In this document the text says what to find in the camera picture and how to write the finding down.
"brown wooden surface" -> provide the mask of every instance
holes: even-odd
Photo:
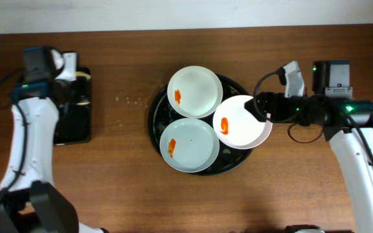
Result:
[[[80,221],[110,232],[353,227],[343,176],[324,139],[297,144],[286,134],[288,125],[275,124],[237,169],[197,177],[158,156],[147,132],[147,105],[188,65],[226,75],[252,92],[264,74],[296,60],[311,94],[312,62],[340,59],[350,60],[354,96],[373,101],[373,25],[4,35],[0,79],[23,65],[21,49],[46,44],[77,51],[93,73],[92,141],[53,151],[55,185]],[[273,78],[262,90],[284,87]],[[316,133],[315,127],[295,131],[302,139]],[[0,110],[0,180],[11,136],[10,111]]]

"white plate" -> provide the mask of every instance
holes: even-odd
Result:
[[[175,91],[181,101],[175,100]],[[212,71],[200,66],[189,66],[177,71],[168,84],[168,99],[179,114],[189,118],[203,118],[213,113],[223,98],[220,79]]]
[[[247,95],[228,98],[217,108],[212,119],[218,138],[232,148],[244,150],[260,145],[269,136],[273,127],[271,122],[259,122],[245,110],[244,103],[251,99],[253,97]],[[221,120],[224,117],[228,120],[228,135],[221,132]]]
[[[176,141],[173,157],[169,142]],[[159,142],[163,159],[181,172],[199,172],[217,158],[220,142],[213,128],[202,120],[183,118],[172,122],[163,131]]]

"green led indicator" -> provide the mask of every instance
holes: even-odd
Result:
[[[350,113],[352,110],[354,110],[354,108],[352,107],[352,106],[346,106],[346,111],[348,112],[348,113]]]

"black tray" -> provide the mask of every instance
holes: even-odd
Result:
[[[238,83],[232,81],[231,79],[217,74],[218,78],[221,81],[223,87],[223,100],[226,100],[232,96],[249,93],[241,87]],[[159,94],[155,97],[150,106],[149,116],[148,116],[148,130],[150,140],[152,141],[153,146],[160,156],[161,150],[159,149],[159,141],[161,135],[165,128],[169,126],[172,122],[185,118],[185,116],[180,115],[172,108],[169,104],[168,97],[166,95],[166,90],[168,86],[162,88]],[[212,118],[214,113],[200,118],[200,120],[205,121],[210,126],[212,126]],[[227,172],[238,165],[240,165],[253,151],[253,149],[248,150],[237,150],[225,145],[220,141],[220,152],[218,152],[217,159],[209,166],[207,169],[191,173],[193,175],[216,175]]]

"orange stain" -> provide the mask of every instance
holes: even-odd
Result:
[[[171,158],[174,158],[174,149],[175,149],[176,141],[175,139],[171,139],[168,145],[168,152],[171,155]]]
[[[221,131],[222,134],[227,135],[228,134],[228,119],[226,117],[221,119]]]
[[[181,104],[181,92],[179,90],[175,91],[175,101],[179,104]]]

